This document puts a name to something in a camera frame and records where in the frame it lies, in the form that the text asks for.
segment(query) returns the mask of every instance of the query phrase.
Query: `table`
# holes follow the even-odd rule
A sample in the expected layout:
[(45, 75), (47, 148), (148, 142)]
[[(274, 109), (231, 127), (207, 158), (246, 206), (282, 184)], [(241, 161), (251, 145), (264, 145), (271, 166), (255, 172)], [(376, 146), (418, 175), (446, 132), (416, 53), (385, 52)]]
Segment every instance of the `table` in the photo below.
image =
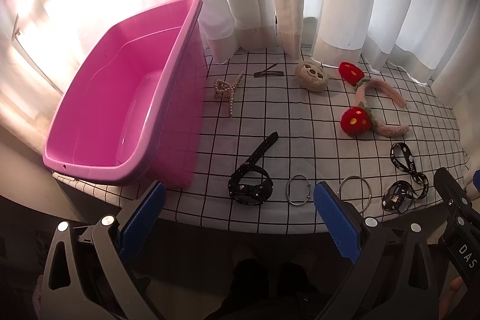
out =
[[(302, 47), (309, 59), (310, 48)], [(207, 50), (206, 59), (212, 57)], [(275, 70), (286, 76), (254, 78), (253, 74), (277, 63)], [(462, 167), (466, 156), (460, 146), (457, 121), (450, 107), (442, 105), (431, 92), (431, 81), (423, 85), (413, 81), (400, 67), (387, 63), (379, 74), (369, 71), (363, 58), (358, 66), (366, 74), (383, 78), (395, 87), (407, 102), (405, 109), (376, 90), (367, 90), (367, 102), (374, 116), (389, 124), (410, 124), (404, 136), (390, 139), (369, 131), (350, 138), (339, 126), (343, 112), (354, 105), (354, 89), (341, 80), (337, 69), (323, 66), (330, 80), (322, 93), (299, 87), (294, 76), (296, 61), (279, 47), (256, 52), (239, 50), (226, 64), (210, 64), (207, 77), (203, 126), (198, 148), (194, 180), (188, 188), (168, 189), (167, 202), (160, 218), (209, 228), (269, 234), (304, 234), (326, 231), (311, 198), (296, 207), (286, 200), (285, 185), (294, 174), (304, 174), (314, 183), (324, 180), (336, 192), (340, 181), (350, 175), (366, 178), (372, 199), (363, 215), (380, 221), (397, 217), (384, 212), (381, 196), (394, 181), (411, 177), (396, 170), (389, 158), (396, 141), (407, 143), (417, 169), (429, 178), (430, 190), (421, 201), (412, 202), (409, 210), (441, 202), (433, 188), (433, 174), (447, 167), (463, 187)], [(229, 118), (229, 104), (214, 96), (216, 79), (232, 83), (245, 72), (239, 84)], [(279, 140), (258, 161), (274, 181), (272, 197), (261, 206), (241, 205), (228, 195), (227, 182), (235, 168), (273, 131)], [(95, 185), (75, 181), (57, 173), (58, 180), (114, 205), (123, 206), (140, 197), (151, 181), (141, 178), (129, 186)], [(259, 174), (250, 172), (246, 183), (259, 183)], [(291, 185), (291, 199), (304, 200), (306, 182), (299, 178)], [(342, 188), (342, 199), (361, 210), (368, 190), (360, 181), (349, 181)]]

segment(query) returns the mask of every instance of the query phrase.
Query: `silver bangle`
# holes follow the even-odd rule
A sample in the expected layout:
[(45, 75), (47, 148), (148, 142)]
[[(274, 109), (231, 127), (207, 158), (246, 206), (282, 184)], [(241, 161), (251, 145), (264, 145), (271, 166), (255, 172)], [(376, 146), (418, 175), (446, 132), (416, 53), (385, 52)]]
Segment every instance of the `silver bangle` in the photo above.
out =
[(360, 210), (360, 213), (364, 212), (366, 208), (368, 208), (368, 205), (370, 204), (370, 201), (371, 201), (371, 187), (370, 187), (370, 184), (365, 180), (363, 179), (361, 176), (357, 176), (357, 175), (350, 175), (350, 176), (347, 176), (344, 180), (342, 180), (342, 182), (340, 183), (340, 186), (338, 187), (338, 190), (337, 190), (337, 197), (338, 199), (341, 199), (340, 198), (340, 190), (342, 189), (342, 186), (344, 185), (344, 183), (350, 179), (360, 179), (361, 181), (364, 181), (365, 184), (367, 185), (368, 187), (368, 202), (367, 204), (365, 205), (365, 207)]
[[(305, 178), (305, 180), (307, 181), (307, 183), (308, 183), (308, 195), (307, 195), (307, 199), (304, 200), (303, 202), (297, 203), (297, 204), (296, 204), (295, 202), (290, 201), (290, 195), (289, 195), (290, 183), (291, 183), (292, 179), (295, 178), (296, 176), (303, 176), (303, 177)], [(287, 184), (287, 185), (285, 186), (285, 195), (287, 196), (287, 197), (286, 197), (286, 200), (289, 202), (289, 204), (294, 205), (294, 206), (301, 206), (301, 205), (303, 205), (305, 202), (307, 202), (307, 201), (310, 199), (310, 195), (311, 195), (310, 182), (309, 182), (308, 178), (307, 178), (305, 175), (303, 175), (303, 174), (295, 174), (295, 175), (293, 175), (293, 176), (289, 179), (289, 181), (288, 181), (286, 184)]]

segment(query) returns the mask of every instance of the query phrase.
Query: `strawberry headband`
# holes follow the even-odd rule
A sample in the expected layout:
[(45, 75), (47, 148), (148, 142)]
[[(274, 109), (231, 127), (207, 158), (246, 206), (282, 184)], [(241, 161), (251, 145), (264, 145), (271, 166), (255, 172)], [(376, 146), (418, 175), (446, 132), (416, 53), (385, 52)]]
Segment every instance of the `strawberry headband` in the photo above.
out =
[(355, 98), (357, 105), (345, 111), (340, 120), (340, 127), (346, 134), (353, 137), (372, 129), (375, 133), (384, 137), (395, 137), (409, 131), (408, 125), (387, 125), (378, 121), (372, 116), (371, 109), (367, 105), (365, 90), (367, 88), (376, 88), (392, 98), (393, 102), (400, 107), (405, 107), (406, 102), (404, 98), (392, 86), (381, 79), (372, 79), (370, 76), (365, 76), (361, 69), (349, 62), (341, 63), (338, 67), (338, 72), (356, 90)]

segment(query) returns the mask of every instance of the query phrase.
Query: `person's hand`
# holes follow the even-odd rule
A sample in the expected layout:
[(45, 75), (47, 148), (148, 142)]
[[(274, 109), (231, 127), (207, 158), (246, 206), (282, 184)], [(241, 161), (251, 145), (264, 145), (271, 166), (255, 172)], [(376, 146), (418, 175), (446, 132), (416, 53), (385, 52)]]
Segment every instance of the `person's hand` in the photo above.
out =
[(440, 301), (440, 304), (438, 305), (439, 320), (443, 320), (447, 316), (450, 305), (452, 304), (455, 295), (460, 290), (462, 285), (462, 277), (455, 278), (452, 282), (450, 282), (450, 285), (448, 285), (450, 291), (445, 295), (445, 297)]

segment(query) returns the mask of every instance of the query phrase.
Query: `white curtain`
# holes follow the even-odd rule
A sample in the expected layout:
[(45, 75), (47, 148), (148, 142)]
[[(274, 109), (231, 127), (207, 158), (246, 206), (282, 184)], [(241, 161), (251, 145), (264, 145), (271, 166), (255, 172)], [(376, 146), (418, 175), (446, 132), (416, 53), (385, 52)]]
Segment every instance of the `white curtain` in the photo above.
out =
[[(62, 94), (116, 22), (168, 0), (0, 0), (0, 123), (37, 151)], [(362, 54), (401, 65), (457, 114), (469, 169), (480, 168), (479, 0), (203, 0), (200, 26), (215, 62), (280, 43), (337, 66)]]

